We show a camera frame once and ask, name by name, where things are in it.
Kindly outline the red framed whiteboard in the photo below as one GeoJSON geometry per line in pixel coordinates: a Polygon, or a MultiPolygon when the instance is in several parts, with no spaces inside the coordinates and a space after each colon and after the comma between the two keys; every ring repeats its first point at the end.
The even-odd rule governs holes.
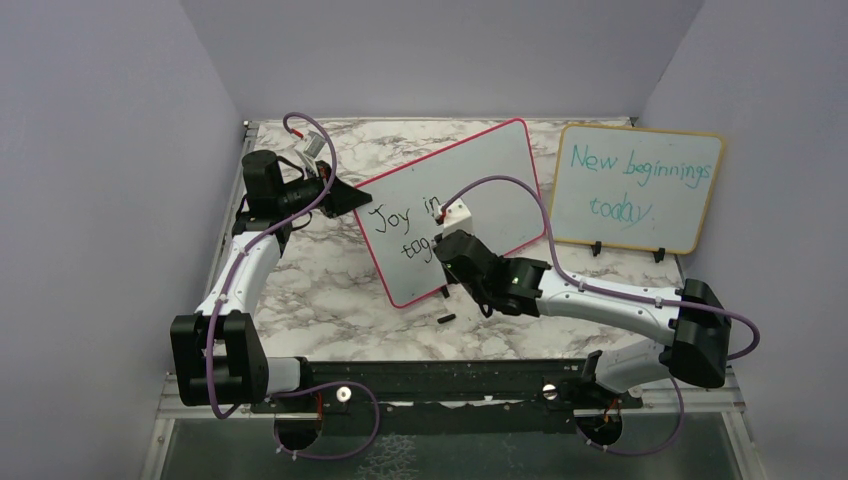
{"type": "Polygon", "coordinates": [[[445,275],[431,248],[438,207],[453,195],[470,209],[473,233],[498,255],[545,233],[527,187],[539,187],[527,124],[498,124],[358,184],[372,198],[355,210],[390,304],[405,308],[438,292],[445,275]]]}

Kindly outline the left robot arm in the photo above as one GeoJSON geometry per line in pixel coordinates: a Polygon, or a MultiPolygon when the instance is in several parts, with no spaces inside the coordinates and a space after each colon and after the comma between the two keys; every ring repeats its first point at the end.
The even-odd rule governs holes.
{"type": "Polygon", "coordinates": [[[186,406],[207,406],[218,420],[259,404],[290,413],[313,410],[307,423],[273,425],[279,448],[298,453],[317,440],[323,427],[326,389],[315,382],[305,358],[269,359],[253,316],[269,275],[297,229],[295,220],[314,211],[336,218],[370,203],[372,197],[336,179],[330,164],[310,158],[299,167],[297,178],[286,181],[281,168],[290,163],[270,150],[243,157],[246,205],[236,213],[224,267],[195,311],[175,317],[170,339],[179,395],[186,406]]]}

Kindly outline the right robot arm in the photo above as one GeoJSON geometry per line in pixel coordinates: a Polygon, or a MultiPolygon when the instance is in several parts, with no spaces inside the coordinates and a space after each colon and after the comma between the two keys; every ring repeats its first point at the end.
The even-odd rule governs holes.
{"type": "Polygon", "coordinates": [[[591,283],[542,260],[499,256],[462,230],[438,235],[433,255],[485,317],[569,317],[642,336],[587,357],[578,380],[558,393],[577,408],[608,407],[631,388],[664,378],[701,388],[725,383],[731,321],[703,282],[682,289],[591,283]]]}

